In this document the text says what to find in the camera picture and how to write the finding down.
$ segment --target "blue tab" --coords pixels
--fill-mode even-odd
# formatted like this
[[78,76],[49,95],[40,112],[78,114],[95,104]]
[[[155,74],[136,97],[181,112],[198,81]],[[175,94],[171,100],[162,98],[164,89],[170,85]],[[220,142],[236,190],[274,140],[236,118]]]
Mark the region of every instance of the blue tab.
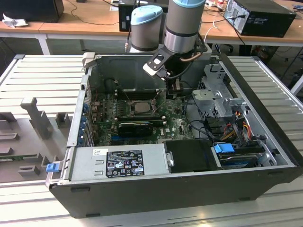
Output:
[[59,163],[50,163],[46,166],[47,173],[59,172]]
[[218,143],[214,146],[214,150],[216,153],[234,153],[235,150],[233,149],[233,146],[231,143]]

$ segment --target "black computer case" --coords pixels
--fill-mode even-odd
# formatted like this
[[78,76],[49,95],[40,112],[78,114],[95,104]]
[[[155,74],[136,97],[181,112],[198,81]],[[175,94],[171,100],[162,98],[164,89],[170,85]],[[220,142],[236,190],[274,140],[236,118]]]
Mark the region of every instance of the black computer case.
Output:
[[1,0],[0,18],[3,14],[14,19],[57,23],[63,14],[62,0]]

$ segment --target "white cable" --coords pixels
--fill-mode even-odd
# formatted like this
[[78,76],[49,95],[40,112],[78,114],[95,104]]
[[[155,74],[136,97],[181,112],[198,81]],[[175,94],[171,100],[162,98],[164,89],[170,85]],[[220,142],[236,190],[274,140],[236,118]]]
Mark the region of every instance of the white cable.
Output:
[[[226,18],[224,21],[229,20],[229,19],[235,19],[235,18],[234,18],[234,17],[229,17],[229,18]],[[205,43],[205,41],[206,41],[206,37],[207,37],[208,33],[209,33],[213,28],[219,29],[219,28],[215,25],[216,22],[222,22],[222,20],[214,20],[214,21],[213,21],[213,26],[212,26],[212,27],[207,31],[207,33],[205,34],[204,43]]]
[[296,8],[295,10],[298,10],[298,9],[303,9],[303,7]]
[[213,28],[217,28],[217,29],[218,29],[217,26],[213,26],[213,27],[211,27],[210,29],[208,29],[208,31],[207,31],[207,33],[205,34],[205,37],[204,37],[204,43],[205,43],[205,41],[206,41],[206,37],[207,37],[208,33],[209,33]]

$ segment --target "wooden desk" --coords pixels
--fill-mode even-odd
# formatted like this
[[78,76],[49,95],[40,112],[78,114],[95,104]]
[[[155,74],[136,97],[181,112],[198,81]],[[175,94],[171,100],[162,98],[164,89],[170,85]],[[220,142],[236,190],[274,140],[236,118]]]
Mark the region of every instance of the wooden desk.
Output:
[[[276,0],[278,3],[292,9],[295,2]],[[86,3],[77,3],[76,0],[63,0],[64,14],[59,23],[30,22],[30,26],[9,28],[0,23],[1,37],[36,38],[40,42],[44,54],[51,54],[47,39],[78,39],[78,40],[125,40],[127,32],[119,31],[117,11],[109,11],[110,5],[102,0],[88,0]],[[83,23],[71,15],[71,11],[81,20],[95,24]],[[204,12],[202,21],[223,19],[216,12]],[[227,22],[216,23],[219,29],[212,29],[207,37],[207,43],[215,44],[242,44],[233,27]],[[202,23],[200,34],[204,36],[212,23]],[[284,38],[242,36],[247,45],[269,46],[303,46],[303,19],[295,19]]]
[[11,28],[7,27],[4,23],[0,23],[0,32],[12,32],[12,33],[39,33],[40,27],[43,22],[29,22],[29,26]]
[[[76,0],[63,0],[64,14],[58,23],[44,23],[39,29],[40,33],[46,34],[76,34],[76,35],[118,35],[127,36],[126,32],[119,31],[118,11],[109,11],[110,5],[102,0],[88,0],[86,3],[77,3]],[[95,24],[83,23],[81,20]]]

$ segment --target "metal bracket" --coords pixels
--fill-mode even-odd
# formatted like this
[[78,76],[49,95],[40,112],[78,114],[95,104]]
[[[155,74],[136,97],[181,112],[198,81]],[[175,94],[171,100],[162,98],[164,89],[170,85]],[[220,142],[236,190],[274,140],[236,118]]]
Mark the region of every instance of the metal bracket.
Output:
[[95,64],[95,52],[86,52],[84,53],[83,57],[82,57],[82,64],[83,67],[88,68],[90,66],[92,66],[93,64]]

